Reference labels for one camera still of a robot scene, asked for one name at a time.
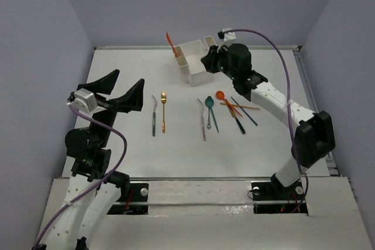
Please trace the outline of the dark blue chopstick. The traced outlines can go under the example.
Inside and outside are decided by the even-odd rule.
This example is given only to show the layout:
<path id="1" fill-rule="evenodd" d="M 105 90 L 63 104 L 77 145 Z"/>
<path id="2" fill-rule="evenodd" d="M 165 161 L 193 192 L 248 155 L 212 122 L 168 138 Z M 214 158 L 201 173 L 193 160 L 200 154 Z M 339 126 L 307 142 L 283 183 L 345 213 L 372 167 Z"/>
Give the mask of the dark blue chopstick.
<path id="1" fill-rule="evenodd" d="M 239 103 L 233 98 L 231 97 L 232 101 L 239 105 Z M 246 111 L 246 108 L 240 108 L 244 113 L 245 115 L 251 120 L 251 122 L 255 125 L 255 126 L 258 126 L 258 123 L 254 120 L 254 118 Z"/>

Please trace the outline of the iridescent metal spoon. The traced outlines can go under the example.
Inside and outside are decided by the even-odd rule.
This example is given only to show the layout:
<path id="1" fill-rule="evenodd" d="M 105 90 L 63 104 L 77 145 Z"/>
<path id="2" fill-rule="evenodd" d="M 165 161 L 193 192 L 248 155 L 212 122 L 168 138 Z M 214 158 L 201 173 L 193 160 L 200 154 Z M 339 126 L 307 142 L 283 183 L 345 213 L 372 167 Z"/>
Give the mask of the iridescent metal spoon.
<path id="1" fill-rule="evenodd" d="M 207 129 L 211 129 L 211 120 L 210 120 L 210 108 L 207 110 L 208 111 L 208 115 L 207 115 L 207 125 L 206 125 L 206 128 Z"/>

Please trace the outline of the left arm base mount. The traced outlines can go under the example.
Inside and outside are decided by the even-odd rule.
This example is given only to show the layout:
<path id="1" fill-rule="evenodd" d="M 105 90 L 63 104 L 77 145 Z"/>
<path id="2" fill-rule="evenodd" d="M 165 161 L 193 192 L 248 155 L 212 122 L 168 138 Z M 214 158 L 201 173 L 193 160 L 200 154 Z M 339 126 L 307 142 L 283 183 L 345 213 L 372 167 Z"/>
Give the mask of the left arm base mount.
<path id="1" fill-rule="evenodd" d="M 147 215 L 149 183 L 131 182 L 127 195 L 121 196 L 109 209 L 108 215 Z"/>

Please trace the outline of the orange plastic spoon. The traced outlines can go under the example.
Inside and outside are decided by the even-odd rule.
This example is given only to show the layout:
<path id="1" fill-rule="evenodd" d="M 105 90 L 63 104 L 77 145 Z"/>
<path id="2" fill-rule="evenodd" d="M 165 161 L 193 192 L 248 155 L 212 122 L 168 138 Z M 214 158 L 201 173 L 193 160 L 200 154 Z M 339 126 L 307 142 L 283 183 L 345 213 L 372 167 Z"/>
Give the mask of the orange plastic spoon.
<path id="1" fill-rule="evenodd" d="M 216 98 L 223 101 L 233 112 L 237 113 L 238 116 L 242 117 L 242 115 L 228 102 L 228 100 L 225 97 L 224 92 L 217 91 Z"/>

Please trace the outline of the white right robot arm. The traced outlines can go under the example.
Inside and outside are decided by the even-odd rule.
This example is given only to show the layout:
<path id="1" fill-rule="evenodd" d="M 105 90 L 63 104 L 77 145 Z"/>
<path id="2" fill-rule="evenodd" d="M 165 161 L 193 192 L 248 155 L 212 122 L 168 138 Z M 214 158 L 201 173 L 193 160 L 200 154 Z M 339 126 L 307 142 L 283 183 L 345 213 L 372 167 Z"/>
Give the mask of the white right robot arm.
<path id="1" fill-rule="evenodd" d="M 210 46 L 201 62 L 206 71 L 225 74 L 238 94 L 289 129 L 291 157 L 272 175 L 270 183 L 271 194 L 284 198 L 291 192 L 291 185 L 336 147 L 332 118 L 326 111 L 314 112 L 291 100 L 289 94 L 282 94 L 252 68 L 251 59 L 247 46 L 233 43 L 228 47 Z"/>

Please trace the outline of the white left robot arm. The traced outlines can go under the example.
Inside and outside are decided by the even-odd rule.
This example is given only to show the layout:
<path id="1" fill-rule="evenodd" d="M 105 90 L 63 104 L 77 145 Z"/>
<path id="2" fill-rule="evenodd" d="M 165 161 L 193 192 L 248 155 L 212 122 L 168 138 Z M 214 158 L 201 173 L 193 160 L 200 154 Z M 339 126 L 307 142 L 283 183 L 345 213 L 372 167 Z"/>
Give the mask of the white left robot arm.
<path id="1" fill-rule="evenodd" d="M 106 99 L 120 71 L 113 70 L 91 83 L 79 84 L 67 107 L 89 125 L 68 131 L 66 155 L 74 159 L 61 208 L 39 234 L 34 249 L 87 249 L 88 240 L 116 200 L 131 192 L 129 175 L 117 169 L 128 142 L 113 125 L 117 114 L 140 112 L 145 80 L 139 79 L 124 95 Z"/>

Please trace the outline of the orange chopstick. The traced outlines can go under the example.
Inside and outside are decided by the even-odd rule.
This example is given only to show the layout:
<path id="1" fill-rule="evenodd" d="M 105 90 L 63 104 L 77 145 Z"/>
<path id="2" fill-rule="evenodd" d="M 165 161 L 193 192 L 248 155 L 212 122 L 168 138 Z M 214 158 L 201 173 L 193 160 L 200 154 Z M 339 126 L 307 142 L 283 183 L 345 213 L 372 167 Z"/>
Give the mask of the orange chopstick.
<path id="1" fill-rule="evenodd" d="M 231 106 L 231 107 L 236 107 L 236 108 L 246 108 L 246 109 L 256 109 L 256 110 L 260 110 L 261 109 L 259 107 L 251 107 L 251 106 L 237 105 L 237 104 L 228 104 L 228 103 L 225 103 L 225 102 L 221 102 L 220 104 L 221 105 L 226 105 L 226 106 Z"/>

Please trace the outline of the gold knife green handle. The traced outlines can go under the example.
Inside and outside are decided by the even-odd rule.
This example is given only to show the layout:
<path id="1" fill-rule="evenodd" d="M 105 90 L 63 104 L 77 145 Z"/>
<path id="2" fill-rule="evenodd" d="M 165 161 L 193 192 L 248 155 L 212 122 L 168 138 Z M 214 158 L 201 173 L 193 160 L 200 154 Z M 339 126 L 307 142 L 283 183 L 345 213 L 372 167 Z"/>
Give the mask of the gold knife green handle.
<path id="1" fill-rule="evenodd" d="M 228 109 L 229 109 L 229 111 L 231 113 L 231 116 L 235 119 L 235 121 L 236 121 L 236 123 L 237 123 L 237 125 L 238 125 L 238 127 L 239 127 L 239 129 L 241 131 L 241 133 L 242 134 L 246 134 L 246 130 L 242 126 L 241 122 L 238 120 L 238 118 L 237 118 L 236 114 L 234 113 L 234 110 L 232 109 L 231 105 L 227 101 L 225 101 L 225 103 L 228 106 Z"/>

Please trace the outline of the teal plastic spoon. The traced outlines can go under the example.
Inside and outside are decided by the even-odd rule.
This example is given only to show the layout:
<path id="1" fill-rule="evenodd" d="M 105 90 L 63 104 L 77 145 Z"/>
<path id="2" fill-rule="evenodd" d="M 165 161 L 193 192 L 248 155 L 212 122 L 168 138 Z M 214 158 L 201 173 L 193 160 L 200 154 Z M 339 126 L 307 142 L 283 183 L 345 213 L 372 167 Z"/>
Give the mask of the teal plastic spoon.
<path id="1" fill-rule="evenodd" d="M 214 116 L 214 112 L 213 112 L 213 106 L 214 106 L 213 98 L 211 96 L 208 96 L 205 99 L 204 103 L 205 103 L 205 106 L 207 106 L 208 109 L 210 108 L 210 120 L 214 122 L 215 129 L 216 129 L 217 133 L 219 133 L 219 127 L 218 127 L 216 117 Z"/>

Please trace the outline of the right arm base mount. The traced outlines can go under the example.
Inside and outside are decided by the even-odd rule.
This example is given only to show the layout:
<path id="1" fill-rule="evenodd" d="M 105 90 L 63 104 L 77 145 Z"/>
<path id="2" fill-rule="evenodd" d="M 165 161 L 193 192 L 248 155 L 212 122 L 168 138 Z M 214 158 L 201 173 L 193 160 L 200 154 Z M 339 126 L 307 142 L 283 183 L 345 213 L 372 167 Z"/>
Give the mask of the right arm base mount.
<path id="1" fill-rule="evenodd" d="M 301 202 L 303 194 L 301 181 L 286 190 L 278 190 L 270 181 L 256 181 L 247 192 L 254 214 L 307 214 L 306 203 Z"/>

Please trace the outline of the orange plastic knife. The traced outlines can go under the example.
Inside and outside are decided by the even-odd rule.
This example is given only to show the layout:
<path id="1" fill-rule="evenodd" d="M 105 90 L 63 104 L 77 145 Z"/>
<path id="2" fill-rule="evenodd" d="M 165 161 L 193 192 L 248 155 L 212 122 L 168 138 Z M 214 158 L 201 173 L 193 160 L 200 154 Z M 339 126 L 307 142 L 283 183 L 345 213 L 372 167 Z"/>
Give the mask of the orange plastic knife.
<path id="1" fill-rule="evenodd" d="M 171 40 L 171 37 L 170 37 L 170 35 L 169 35 L 168 32 L 166 32 L 166 39 L 167 39 L 167 41 L 168 41 L 168 43 L 169 43 L 169 45 L 170 45 L 170 47 L 172 49 L 172 52 L 173 52 L 174 56 L 178 57 L 179 56 L 178 52 L 176 51 L 176 48 L 174 47 L 174 45 L 172 43 L 172 40 Z"/>

